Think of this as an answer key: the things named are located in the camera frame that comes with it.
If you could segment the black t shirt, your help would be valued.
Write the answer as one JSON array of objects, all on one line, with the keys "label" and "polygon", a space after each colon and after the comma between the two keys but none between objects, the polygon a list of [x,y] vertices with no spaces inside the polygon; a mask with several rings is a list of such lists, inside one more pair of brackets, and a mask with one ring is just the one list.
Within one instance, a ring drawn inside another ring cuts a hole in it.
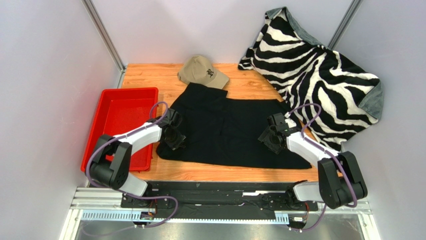
[{"label": "black t shirt", "polygon": [[310,169],[298,154],[276,154],[258,138],[267,118],[287,113],[290,106],[277,99],[231,99],[226,90],[190,83],[171,109],[182,116],[178,131],[184,147],[171,149],[161,141],[157,155],[165,160],[263,169]]}]

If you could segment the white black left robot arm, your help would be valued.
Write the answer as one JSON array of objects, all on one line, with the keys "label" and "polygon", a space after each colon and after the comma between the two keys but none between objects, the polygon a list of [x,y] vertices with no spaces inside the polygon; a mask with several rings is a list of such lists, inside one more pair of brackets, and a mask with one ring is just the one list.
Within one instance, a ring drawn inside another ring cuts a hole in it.
[{"label": "white black left robot arm", "polygon": [[162,116],[151,118],[126,133],[101,135],[86,164],[85,174],[90,184],[118,191],[128,200],[154,203],[158,197],[151,194],[150,184],[131,174],[131,158],[157,142],[166,144],[173,151],[184,148],[186,136],[178,130],[182,121],[180,113],[168,109]]}]

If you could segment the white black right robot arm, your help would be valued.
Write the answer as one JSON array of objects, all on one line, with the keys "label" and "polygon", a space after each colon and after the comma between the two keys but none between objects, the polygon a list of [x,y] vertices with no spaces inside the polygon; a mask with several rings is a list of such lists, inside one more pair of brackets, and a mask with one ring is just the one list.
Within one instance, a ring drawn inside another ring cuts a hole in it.
[{"label": "white black right robot arm", "polygon": [[339,152],[313,141],[282,113],[268,116],[267,122],[258,138],[262,144],[275,154],[293,152],[317,169],[317,181],[302,180],[290,186],[287,193],[292,202],[319,202],[331,209],[354,208],[367,197],[368,188],[353,153]]}]

